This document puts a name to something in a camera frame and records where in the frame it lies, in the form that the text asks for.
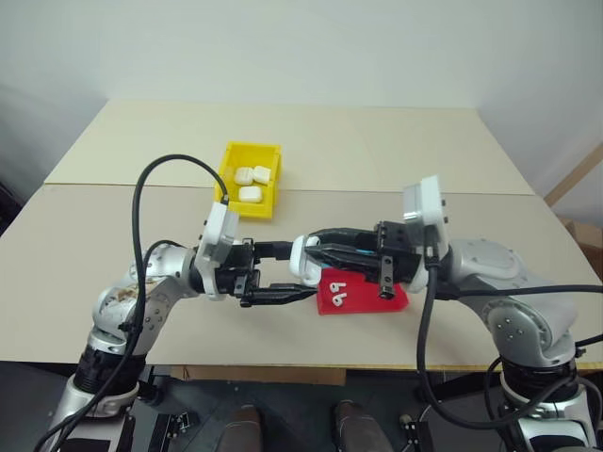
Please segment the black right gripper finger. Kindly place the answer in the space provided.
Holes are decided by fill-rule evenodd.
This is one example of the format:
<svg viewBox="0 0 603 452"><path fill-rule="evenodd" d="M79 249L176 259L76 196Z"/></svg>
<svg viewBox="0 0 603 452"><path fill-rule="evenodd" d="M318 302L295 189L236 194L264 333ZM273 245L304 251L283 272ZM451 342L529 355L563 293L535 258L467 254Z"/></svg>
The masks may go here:
<svg viewBox="0 0 603 452"><path fill-rule="evenodd" d="M310 233L306 247L317 245L342 245L355 249L375 249L377 234L374 231L355 228L327 228Z"/></svg>
<svg viewBox="0 0 603 452"><path fill-rule="evenodd" d="M362 274L370 283L379 280L381 258L374 251L358 250L340 244L306 246L304 250L318 264Z"/></svg>

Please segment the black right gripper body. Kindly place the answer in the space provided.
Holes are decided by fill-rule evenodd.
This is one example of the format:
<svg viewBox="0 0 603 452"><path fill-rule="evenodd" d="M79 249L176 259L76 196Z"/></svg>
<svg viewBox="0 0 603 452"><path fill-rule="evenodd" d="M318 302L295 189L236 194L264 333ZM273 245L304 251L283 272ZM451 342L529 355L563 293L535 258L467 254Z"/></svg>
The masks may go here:
<svg viewBox="0 0 603 452"><path fill-rule="evenodd" d="M420 254L411 243L405 224L381 221L377 224L376 252L380 260L380 297L395 296L396 284L410 283L418 270Z"/></svg>

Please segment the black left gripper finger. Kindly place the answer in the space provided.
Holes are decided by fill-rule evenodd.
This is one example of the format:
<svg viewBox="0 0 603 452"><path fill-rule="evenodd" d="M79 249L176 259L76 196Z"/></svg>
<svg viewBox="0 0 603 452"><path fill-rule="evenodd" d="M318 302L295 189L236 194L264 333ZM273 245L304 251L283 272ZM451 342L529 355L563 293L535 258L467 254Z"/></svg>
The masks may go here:
<svg viewBox="0 0 603 452"><path fill-rule="evenodd" d="M252 287L240 299L243 308L254 306L278 306L308 299L316 294L316 288L297 283L272 283L268 287Z"/></svg>
<svg viewBox="0 0 603 452"><path fill-rule="evenodd" d="M288 261L293 243L290 241L263 241L253 244L253 255L256 263L263 259Z"/></svg>

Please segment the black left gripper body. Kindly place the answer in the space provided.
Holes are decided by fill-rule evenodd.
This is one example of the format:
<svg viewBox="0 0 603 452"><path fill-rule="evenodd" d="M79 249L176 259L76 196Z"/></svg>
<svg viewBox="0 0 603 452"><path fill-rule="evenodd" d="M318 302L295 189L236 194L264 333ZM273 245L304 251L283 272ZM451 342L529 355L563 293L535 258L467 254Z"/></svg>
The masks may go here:
<svg viewBox="0 0 603 452"><path fill-rule="evenodd" d="M259 287L260 258L255 253L255 243L245 238L233 245L223 264L217 269L217 287L220 295L238 299L241 306L253 306L253 292Z"/></svg>

